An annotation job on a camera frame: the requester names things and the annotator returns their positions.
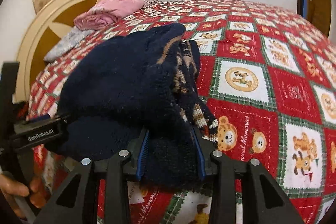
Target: rolled pink blanket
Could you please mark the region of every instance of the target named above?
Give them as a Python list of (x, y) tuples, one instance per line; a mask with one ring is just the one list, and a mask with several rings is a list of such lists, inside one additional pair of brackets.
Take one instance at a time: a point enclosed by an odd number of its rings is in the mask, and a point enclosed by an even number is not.
[(144, 0), (101, 0), (73, 22), (81, 31), (100, 30), (140, 10)]

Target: patchwork patterned bedspread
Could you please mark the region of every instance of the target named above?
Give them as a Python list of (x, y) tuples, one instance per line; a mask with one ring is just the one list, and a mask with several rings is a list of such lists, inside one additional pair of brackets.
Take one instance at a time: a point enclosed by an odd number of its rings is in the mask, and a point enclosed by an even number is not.
[[(336, 48), (299, 15), (239, 0), (182, 0), (140, 10), (97, 31), (49, 64), (31, 88), (28, 118), (55, 115), (64, 82), (92, 48), (116, 35), (171, 22), (186, 27), (201, 52), (199, 96), (219, 119), (219, 149), (259, 159), (305, 223), (317, 223), (336, 197)], [(46, 187), (56, 188), (72, 162), (35, 148)], [(104, 215), (102, 181), (98, 216)], [(236, 186), (237, 223), (242, 196)], [(133, 223), (207, 223), (207, 187), (177, 193), (129, 183)]]

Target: curved headboard frame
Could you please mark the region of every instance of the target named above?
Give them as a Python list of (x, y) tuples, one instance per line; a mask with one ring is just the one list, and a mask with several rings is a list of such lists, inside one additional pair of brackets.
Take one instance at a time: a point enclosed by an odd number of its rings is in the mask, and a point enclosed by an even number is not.
[(30, 24), (17, 54), (20, 62), (15, 100), (28, 100), (30, 86), (46, 64), (44, 55), (74, 26), (73, 19), (97, 0), (52, 0)]

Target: human hand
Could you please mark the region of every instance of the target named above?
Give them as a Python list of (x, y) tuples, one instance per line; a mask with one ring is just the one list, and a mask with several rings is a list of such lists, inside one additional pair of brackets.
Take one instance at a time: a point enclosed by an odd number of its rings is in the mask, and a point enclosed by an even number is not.
[[(46, 203), (46, 198), (43, 194), (44, 188), (41, 178), (34, 177), (30, 183), (30, 189), (33, 192), (30, 196), (30, 202), (37, 208), (43, 207)], [(24, 213), (16, 204), (14, 196), (27, 197), (29, 195), (28, 187), (18, 181), (12, 180), (11, 178), (0, 174), (0, 190), (14, 213), (20, 218), (25, 218)]]

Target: metal bolt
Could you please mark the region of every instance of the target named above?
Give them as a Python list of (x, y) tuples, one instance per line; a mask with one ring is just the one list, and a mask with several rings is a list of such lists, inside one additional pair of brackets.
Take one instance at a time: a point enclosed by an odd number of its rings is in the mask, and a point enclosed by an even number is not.
[(89, 158), (82, 159), (82, 165), (89, 165), (91, 160)]
[(212, 154), (216, 157), (216, 158), (219, 158), (223, 155), (222, 151), (219, 151), (219, 150), (214, 150), (212, 152)]
[(260, 164), (260, 161), (258, 159), (251, 159), (250, 160), (251, 164), (254, 165), (254, 166), (257, 166)]
[(126, 157), (129, 154), (128, 150), (123, 149), (121, 151), (119, 151), (119, 156), (120, 157)]

